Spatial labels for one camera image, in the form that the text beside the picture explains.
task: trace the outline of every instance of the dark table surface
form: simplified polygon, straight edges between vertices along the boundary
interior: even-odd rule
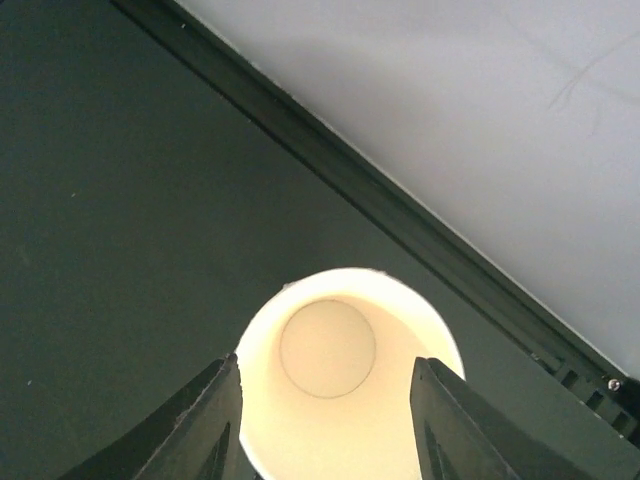
[[[535,438],[603,479],[638,471],[638,451],[106,1],[0,4],[0,479],[55,478],[232,351],[283,284],[342,266],[429,299],[469,383]]]

